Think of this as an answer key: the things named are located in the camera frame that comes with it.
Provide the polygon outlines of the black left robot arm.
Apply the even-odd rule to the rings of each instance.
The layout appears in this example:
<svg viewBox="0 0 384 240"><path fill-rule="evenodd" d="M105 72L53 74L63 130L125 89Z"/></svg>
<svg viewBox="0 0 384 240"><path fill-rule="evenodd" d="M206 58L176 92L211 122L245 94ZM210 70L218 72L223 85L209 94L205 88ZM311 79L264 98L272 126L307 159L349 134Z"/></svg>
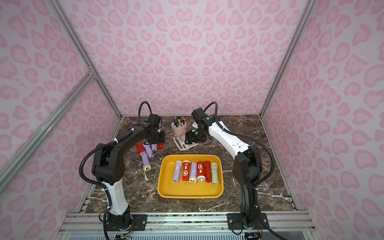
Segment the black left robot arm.
<svg viewBox="0 0 384 240"><path fill-rule="evenodd" d="M122 224L130 220L129 204L125 198L122 178L126 171L124 156L136 147L142 158L145 172L151 170L150 159L165 142L165 133L161 130L162 121L144 121L130 128L110 145L99 145L95 152L92 174L97 181L107 187L105 194L109 204L111 219Z"/></svg>

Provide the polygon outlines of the plain red flashlight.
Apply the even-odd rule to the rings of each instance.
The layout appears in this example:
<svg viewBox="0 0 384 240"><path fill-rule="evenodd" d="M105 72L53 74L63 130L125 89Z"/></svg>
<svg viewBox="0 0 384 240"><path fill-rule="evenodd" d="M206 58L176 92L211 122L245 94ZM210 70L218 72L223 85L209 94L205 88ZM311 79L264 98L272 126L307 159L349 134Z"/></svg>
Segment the plain red flashlight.
<svg viewBox="0 0 384 240"><path fill-rule="evenodd" d="M204 167L206 182L210 183L212 181L211 162L210 161L203 162L203 167Z"/></svg>

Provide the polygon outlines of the red white flashlight emblem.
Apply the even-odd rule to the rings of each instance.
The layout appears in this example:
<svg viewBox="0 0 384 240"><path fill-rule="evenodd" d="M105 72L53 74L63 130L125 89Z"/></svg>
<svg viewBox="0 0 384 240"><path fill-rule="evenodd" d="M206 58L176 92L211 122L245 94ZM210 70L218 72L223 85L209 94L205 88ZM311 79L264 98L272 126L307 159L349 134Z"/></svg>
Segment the red white flashlight emblem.
<svg viewBox="0 0 384 240"><path fill-rule="evenodd" d="M205 172L204 172L204 165L202 161L199 161L197 163L197 181L198 182L204 182L206 180Z"/></svg>

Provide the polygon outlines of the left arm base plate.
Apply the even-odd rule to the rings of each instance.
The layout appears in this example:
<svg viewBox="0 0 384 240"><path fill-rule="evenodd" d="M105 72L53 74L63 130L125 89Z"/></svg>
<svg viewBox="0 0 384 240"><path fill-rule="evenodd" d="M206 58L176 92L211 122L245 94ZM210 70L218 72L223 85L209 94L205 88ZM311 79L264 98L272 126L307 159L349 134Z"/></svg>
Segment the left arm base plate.
<svg viewBox="0 0 384 240"><path fill-rule="evenodd" d="M104 229L113 232L144 231L147 219L148 215L145 214L129 214L125 216L108 214Z"/></svg>

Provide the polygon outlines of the purple flashlight group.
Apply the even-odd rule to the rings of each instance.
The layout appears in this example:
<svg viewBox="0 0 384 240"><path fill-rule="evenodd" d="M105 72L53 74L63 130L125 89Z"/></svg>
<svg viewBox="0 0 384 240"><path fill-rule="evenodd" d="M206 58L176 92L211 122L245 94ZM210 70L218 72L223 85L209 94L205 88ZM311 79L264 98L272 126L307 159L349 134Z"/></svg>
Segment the purple flashlight group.
<svg viewBox="0 0 384 240"><path fill-rule="evenodd" d="M196 162L191 163L189 183L195 184L197 182L197 172L198 172L197 163Z"/></svg>

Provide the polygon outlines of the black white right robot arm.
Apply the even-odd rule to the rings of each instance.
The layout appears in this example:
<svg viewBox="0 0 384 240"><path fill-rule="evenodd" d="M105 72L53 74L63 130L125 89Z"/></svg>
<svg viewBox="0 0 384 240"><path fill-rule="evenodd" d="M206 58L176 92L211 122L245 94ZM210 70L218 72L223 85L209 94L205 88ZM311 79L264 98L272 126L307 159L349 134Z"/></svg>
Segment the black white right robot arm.
<svg viewBox="0 0 384 240"><path fill-rule="evenodd" d="M234 159L233 176L241 187L241 221L245 228L254 228L260 219L256 183L263 171L261 153L258 147L250 146L231 132L215 116L193 114L196 129L187 132L186 139L200 140L207 136L216 139Z"/></svg>

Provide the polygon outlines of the pale green flashlight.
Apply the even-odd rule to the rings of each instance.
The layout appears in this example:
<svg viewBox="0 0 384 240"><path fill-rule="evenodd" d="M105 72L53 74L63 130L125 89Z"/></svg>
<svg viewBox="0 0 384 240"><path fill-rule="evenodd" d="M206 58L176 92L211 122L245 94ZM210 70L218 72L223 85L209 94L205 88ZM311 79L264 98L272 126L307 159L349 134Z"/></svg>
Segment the pale green flashlight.
<svg viewBox="0 0 384 240"><path fill-rule="evenodd" d="M211 163L211 181L213 185L219 184L219 165L218 163Z"/></svg>

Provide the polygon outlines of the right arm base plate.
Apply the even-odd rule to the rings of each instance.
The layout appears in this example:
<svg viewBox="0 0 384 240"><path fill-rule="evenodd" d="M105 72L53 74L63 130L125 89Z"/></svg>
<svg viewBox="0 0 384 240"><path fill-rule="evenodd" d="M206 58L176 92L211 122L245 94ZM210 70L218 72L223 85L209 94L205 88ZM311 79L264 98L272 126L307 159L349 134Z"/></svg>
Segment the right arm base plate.
<svg viewBox="0 0 384 240"><path fill-rule="evenodd" d="M228 213L226 217L229 230L259 230L270 226L265 213L259 213L251 218L241 213Z"/></svg>

